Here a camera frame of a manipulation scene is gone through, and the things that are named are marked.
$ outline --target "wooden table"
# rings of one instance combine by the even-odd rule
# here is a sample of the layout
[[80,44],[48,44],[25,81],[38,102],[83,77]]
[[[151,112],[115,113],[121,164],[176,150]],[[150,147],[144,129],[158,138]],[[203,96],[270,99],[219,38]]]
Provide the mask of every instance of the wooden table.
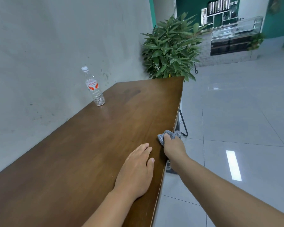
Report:
[[124,226],[151,226],[166,157],[157,134],[173,130],[183,77],[117,83],[0,172],[0,227],[80,227],[113,189],[127,156],[153,147],[154,176]]

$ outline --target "cleaning rag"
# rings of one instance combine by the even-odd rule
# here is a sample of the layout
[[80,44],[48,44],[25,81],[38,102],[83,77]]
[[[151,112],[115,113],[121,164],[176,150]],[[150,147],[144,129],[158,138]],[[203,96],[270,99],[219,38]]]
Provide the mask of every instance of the cleaning rag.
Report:
[[175,131],[174,133],[171,132],[170,130],[164,131],[163,134],[158,135],[159,142],[164,146],[164,134],[168,134],[171,139],[175,139],[176,136],[181,138],[181,132],[180,131]]

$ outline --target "white bottle cap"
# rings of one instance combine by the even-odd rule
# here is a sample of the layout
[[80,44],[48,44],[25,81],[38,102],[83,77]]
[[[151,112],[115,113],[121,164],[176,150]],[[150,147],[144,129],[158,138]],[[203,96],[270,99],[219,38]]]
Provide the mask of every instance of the white bottle cap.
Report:
[[84,71],[84,72],[87,72],[87,71],[88,71],[88,67],[86,67],[86,66],[82,67],[81,69],[82,69],[82,71]]

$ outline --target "bottle label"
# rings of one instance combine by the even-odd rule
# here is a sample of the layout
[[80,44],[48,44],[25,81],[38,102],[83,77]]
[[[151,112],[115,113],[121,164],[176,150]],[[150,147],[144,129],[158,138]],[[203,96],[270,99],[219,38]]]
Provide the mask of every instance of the bottle label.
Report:
[[97,80],[95,80],[95,79],[87,80],[85,83],[86,83],[87,87],[89,88],[89,90],[91,90],[91,91],[94,91],[99,87]]

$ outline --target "hand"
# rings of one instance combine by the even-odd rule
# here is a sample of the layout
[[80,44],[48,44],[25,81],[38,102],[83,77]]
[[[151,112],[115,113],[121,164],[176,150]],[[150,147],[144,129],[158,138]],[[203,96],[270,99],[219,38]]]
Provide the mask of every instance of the hand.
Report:
[[164,153],[170,159],[170,164],[174,161],[181,161],[183,157],[188,157],[182,140],[177,136],[172,140],[168,134],[164,134]]
[[152,149],[148,143],[138,146],[127,157],[117,176],[114,189],[127,193],[133,201],[144,195],[151,184],[155,159],[147,159]]

